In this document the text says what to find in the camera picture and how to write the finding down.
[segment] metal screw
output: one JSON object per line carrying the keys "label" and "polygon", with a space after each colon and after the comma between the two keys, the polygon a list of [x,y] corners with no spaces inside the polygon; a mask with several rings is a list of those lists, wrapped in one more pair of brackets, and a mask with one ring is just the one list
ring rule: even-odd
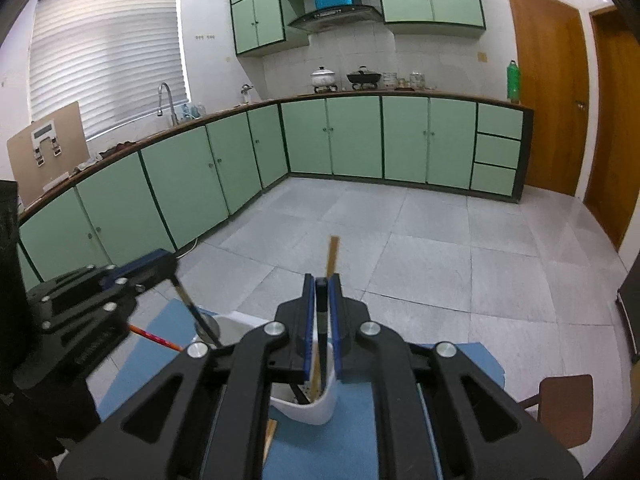
{"label": "metal screw", "polygon": [[449,341],[443,341],[442,343],[438,343],[436,345],[436,352],[441,357],[453,357],[457,350],[456,346]]}
{"label": "metal screw", "polygon": [[281,335],[284,334],[285,327],[279,321],[271,321],[264,326],[264,331],[268,335]]}
{"label": "metal screw", "polygon": [[199,359],[200,357],[204,357],[207,355],[209,351],[209,345],[203,343],[202,341],[198,341],[197,343],[192,343],[187,348],[187,354],[189,357],[193,357],[194,359]]}
{"label": "metal screw", "polygon": [[380,333],[380,325],[375,321],[365,321],[360,325],[360,331],[364,335],[378,335]]}

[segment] green bottle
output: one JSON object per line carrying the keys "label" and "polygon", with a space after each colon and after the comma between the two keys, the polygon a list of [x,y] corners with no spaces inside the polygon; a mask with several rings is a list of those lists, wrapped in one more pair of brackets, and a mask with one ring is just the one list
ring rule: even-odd
{"label": "green bottle", "polygon": [[520,102],[520,69],[513,59],[507,67],[507,99]]}

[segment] window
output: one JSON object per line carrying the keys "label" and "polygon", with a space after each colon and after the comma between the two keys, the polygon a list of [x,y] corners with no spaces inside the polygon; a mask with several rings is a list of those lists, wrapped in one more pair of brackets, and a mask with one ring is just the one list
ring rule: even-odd
{"label": "window", "polygon": [[162,81],[186,102],[178,30],[177,0],[39,0],[31,119],[78,101],[89,138],[155,112]]}

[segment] tiled floor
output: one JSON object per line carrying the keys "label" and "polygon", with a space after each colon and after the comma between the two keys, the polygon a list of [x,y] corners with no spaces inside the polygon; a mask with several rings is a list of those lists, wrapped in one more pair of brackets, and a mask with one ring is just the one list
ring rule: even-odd
{"label": "tiled floor", "polygon": [[[345,295],[415,342],[482,342],[517,400],[546,376],[590,373],[591,440],[576,449],[585,472],[630,415],[630,362],[613,300],[625,277],[616,251],[584,205],[527,187],[519,205],[377,184],[290,178],[202,240],[180,263],[197,303],[271,318],[324,273],[331,234]],[[143,328],[173,297],[142,297]],[[90,380],[100,398],[135,343]]]}

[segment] wooden countertop edge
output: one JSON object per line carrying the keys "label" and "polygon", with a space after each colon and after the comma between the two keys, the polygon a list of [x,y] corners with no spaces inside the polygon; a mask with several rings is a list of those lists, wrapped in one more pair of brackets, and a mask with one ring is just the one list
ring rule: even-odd
{"label": "wooden countertop edge", "polygon": [[282,103],[290,103],[295,101],[306,101],[311,99],[325,99],[325,98],[333,98],[333,97],[356,97],[356,96],[421,96],[421,97],[439,97],[439,98],[449,98],[449,99],[459,99],[465,101],[473,101],[478,103],[485,103],[490,105],[503,106],[507,108],[515,108],[516,110],[530,110],[530,108],[516,105],[510,103],[508,101],[500,101],[498,99],[491,99],[481,96],[467,95],[467,94],[454,94],[450,92],[438,92],[438,91],[395,91],[395,90],[360,90],[360,91],[340,91],[340,92],[327,92],[321,94],[308,94],[308,95],[299,95],[292,97],[284,97],[277,99],[268,99],[266,101],[260,101],[259,103],[254,103],[250,105],[242,105],[237,106],[235,108],[230,108],[227,110],[222,110],[220,112],[216,112],[213,114],[208,114],[206,116],[200,117],[194,121],[190,121],[188,123],[179,124],[178,126],[173,126],[172,128],[168,128],[163,130],[162,132],[158,132],[149,137],[145,137],[145,139],[139,140],[132,146],[127,146],[126,148],[120,150],[119,152],[113,153],[113,155],[104,158],[103,160],[96,162],[94,165],[89,166],[86,170],[81,171],[80,173],[76,173],[73,176],[70,176],[64,182],[61,182],[53,189],[47,191],[43,196],[41,196],[36,202],[32,203],[28,208],[26,208],[19,216],[20,224],[26,222],[29,218],[35,215],[40,209],[44,206],[55,200],[57,197],[62,195],[65,191],[69,190],[73,186],[76,186],[84,179],[92,176],[92,174],[97,173],[100,170],[103,170],[107,166],[113,164],[114,162],[119,161],[121,158],[130,155],[131,153],[138,152],[147,146],[151,146],[156,142],[160,142],[161,140],[168,139],[169,137],[176,136],[178,134],[188,132],[189,130],[194,130],[201,126],[205,126],[206,124],[215,122],[220,119],[225,119],[232,115],[236,115],[242,112],[246,112],[248,110],[255,110],[256,108],[262,108],[269,105],[282,104]]}

